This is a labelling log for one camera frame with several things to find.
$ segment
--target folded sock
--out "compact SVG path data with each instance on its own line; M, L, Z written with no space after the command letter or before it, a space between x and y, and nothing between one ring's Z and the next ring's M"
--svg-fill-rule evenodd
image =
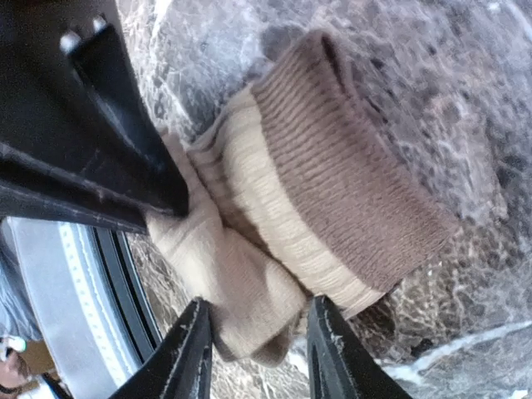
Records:
M454 229L380 141L325 32L310 32L234 96L188 155L224 222L346 317Z
M214 344L224 360L257 352L264 363L280 362L288 345L271 342L298 321L305 295L277 261L223 226L177 136L164 140L189 187L190 213L184 219L148 213L153 242L190 296L209 301Z

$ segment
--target marble surface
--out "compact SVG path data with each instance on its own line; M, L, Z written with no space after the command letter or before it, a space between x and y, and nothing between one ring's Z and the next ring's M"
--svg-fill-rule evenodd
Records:
M151 117L185 141L204 132L232 94L308 29L342 38L359 90L380 114L380 134L461 221L442 253L354 318L354 330L414 397L532 392L528 0L118 6ZM131 246L166 330L185 305L183 287L146 238L131 237ZM273 370L216 359L213 397L308 397L299 352Z

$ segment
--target knit fabric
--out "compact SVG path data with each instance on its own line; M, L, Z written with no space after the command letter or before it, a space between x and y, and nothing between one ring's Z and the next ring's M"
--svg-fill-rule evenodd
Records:
M179 139L168 135L165 143L189 187L190 213L185 219L148 213L152 240L190 297L209 301L214 344L224 360L259 351L264 363L277 364L288 350L287 326L298 320L305 295L277 261L222 225ZM268 342L278 344L270 343L260 355Z
M191 213L153 214L148 227L192 293L213 304L225 359L278 362L310 295L351 317L455 227L380 142L325 32L229 101L187 151L195 171L180 151L170 150Z

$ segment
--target person's hand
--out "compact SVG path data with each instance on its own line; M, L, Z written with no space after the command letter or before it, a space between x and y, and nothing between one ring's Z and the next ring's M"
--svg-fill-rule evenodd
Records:
M9 354L5 362L0 362L0 385L7 389L24 385L29 375L29 367L15 351Z

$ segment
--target gray marble countertop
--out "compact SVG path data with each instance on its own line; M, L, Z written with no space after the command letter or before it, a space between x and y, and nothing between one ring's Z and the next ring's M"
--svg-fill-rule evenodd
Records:
M312 27L347 44L380 133L461 221L442 254L352 320L414 397L532 390L532 6L528 0L118 0L154 123L192 141ZM131 237L162 330L183 287ZM278 369L215 359L213 397L308 397L297 348Z

